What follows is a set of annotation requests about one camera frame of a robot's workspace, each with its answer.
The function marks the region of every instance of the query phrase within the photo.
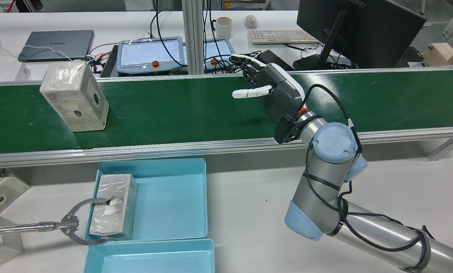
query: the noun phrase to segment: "aluminum rail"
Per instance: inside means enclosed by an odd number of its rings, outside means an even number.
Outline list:
[[[359,133],[359,137],[362,144],[453,138],[453,127],[366,132]],[[193,157],[207,154],[288,149],[305,149],[305,145],[300,140],[279,145],[273,138],[256,138],[250,140],[221,140],[126,147],[100,147],[85,150],[20,152],[14,154],[0,154],[0,168],[102,162],[124,159]]]

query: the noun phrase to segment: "white mug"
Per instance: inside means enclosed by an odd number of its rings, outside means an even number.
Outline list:
[[[215,31],[215,37],[231,37],[231,25],[232,21],[228,17],[218,17],[216,20],[213,20],[211,26]]]

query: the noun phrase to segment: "green conveyor belt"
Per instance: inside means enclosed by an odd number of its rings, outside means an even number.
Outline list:
[[[338,94],[359,132],[453,126],[453,71],[293,75]],[[100,83],[110,104],[103,131],[73,133],[39,85],[0,86],[0,154],[95,147],[269,138],[276,124],[256,99],[234,100],[242,77]],[[343,121],[336,103],[313,91],[308,107]]]

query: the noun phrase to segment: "metal frame post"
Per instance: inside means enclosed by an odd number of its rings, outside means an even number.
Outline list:
[[[204,74],[203,67],[203,2],[182,0],[186,55],[189,74]]]

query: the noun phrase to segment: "light blue joint cover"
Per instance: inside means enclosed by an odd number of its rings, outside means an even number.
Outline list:
[[[319,240],[322,236],[322,231],[292,201],[284,222],[296,233],[313,241]]]
[[[316,154],[324,161],[341,163],[355,156],[358,145],[348,126],[331,122],[317,130],[313,147]]]
[[[367,166],[368,162],[363,157],[363,155],[360,155],[360,157],[358,157],[358,159],[349,168],[348,173],[346,174],[346,178],[344,179],[344,182],[346,183],[353,180],[353,178],[360,174]]]

